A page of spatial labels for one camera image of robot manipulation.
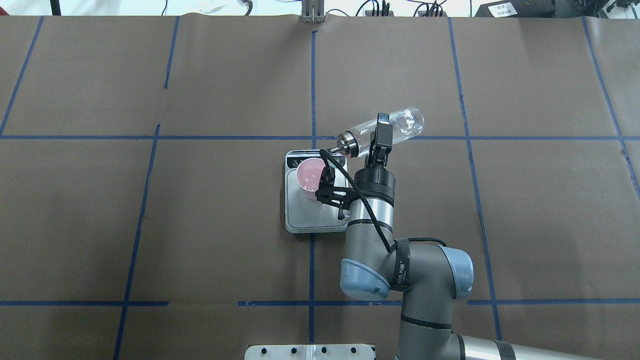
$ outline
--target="metal pourer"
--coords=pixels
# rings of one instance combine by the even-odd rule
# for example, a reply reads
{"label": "metal pourer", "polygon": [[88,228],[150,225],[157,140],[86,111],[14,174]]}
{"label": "metal pourer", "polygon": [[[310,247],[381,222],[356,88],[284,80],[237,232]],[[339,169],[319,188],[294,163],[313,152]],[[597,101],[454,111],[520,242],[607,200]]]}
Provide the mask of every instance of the metal pourer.
{"label": "metal pourer", "polygon": [[350,131],[345,131],[338,135],[337,146],[329,150],[329,153],[339,152],[345,158],[357,158],[360,153],[360,146],[358,146],[358,140],[351,134]]}

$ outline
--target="robotic arm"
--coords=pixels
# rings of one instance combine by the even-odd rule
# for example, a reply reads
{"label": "robotic arm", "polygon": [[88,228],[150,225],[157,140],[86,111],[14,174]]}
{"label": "robotic arm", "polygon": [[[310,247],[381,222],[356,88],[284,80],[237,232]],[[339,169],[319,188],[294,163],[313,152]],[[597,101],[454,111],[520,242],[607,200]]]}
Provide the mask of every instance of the robotic arm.
{"label": "robotic arm", "polygon": [[396,360],[579,360],[574,356],[503,341],[482,340],[453,334],[453,300],[463,299],[473,284],[473,264],[458,249],[431,245],[421,239],[390,240],[393,231],[396,179],[385,166],[392,150],[393,126],[389,115],[378,114],[371,135],[365,167],[351,188],[336,188],[335,164],[330,153],[357,156],[357,141],[341,135],[334,149],[321,150],[325,166],[316,198],[336,206],[346,218],[346,249],[342,259],[340,288],[350,297],[380,301],[389,291],[403,292]]}

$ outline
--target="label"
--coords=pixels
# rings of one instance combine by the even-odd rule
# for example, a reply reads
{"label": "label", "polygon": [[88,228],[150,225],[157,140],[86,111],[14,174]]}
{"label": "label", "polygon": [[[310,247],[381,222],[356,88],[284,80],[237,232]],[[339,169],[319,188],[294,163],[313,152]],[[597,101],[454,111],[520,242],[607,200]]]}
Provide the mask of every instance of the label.
{"label": "label", "polygon": [[511,3],[487,6],[487,8],[489,9],[493,17],[505,17],[505,16],[512,16],[512,15],[518,14],[518,12],[516,11],[516,9],[513,7]]}

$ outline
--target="white mounting plate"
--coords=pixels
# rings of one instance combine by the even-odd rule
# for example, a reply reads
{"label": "white mounting plate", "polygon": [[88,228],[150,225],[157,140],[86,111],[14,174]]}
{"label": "white mounting plate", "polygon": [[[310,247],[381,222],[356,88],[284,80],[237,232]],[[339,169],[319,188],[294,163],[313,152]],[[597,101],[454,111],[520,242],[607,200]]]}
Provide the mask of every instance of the white mounting plate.
{"label": "white mounting plate", "polygon": [[375,360],[374,349],[365,344],[253,345],[246,349],[244,360]]}
{"label": "white mounting plate", "polygon": [[[334,154],[346,169],[346,159]],[[296,167],[307,158],[320,158],[318,150],[289,151],[284,163],[285,227],[294,234],[339,233],[347,229],[347,220],[338,220],[338,208],[308,199],[296,181]],[[335,185],[347,187],[344,176],[336,170]]]}

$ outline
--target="digital scale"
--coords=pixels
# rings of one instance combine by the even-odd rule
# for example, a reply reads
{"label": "digital scale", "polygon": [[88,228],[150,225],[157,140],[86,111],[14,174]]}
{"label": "digital scale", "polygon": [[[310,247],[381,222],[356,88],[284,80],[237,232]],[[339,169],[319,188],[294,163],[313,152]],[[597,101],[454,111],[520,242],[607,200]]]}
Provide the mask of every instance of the digital scale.
{"label": "digital scale", "polygon": [[[340,154],[332,155],[346,170],[347,159]],[[343,232],[347,229],[348,221],[338,220],[338,208],[307,198],[298,185],[296,168],[309,158],[322,158],[320,150],[293,150],[285,156],[285,227],[294,234]],[[347,181],[339,171],[335,172],[335,185],[347,187]]]}

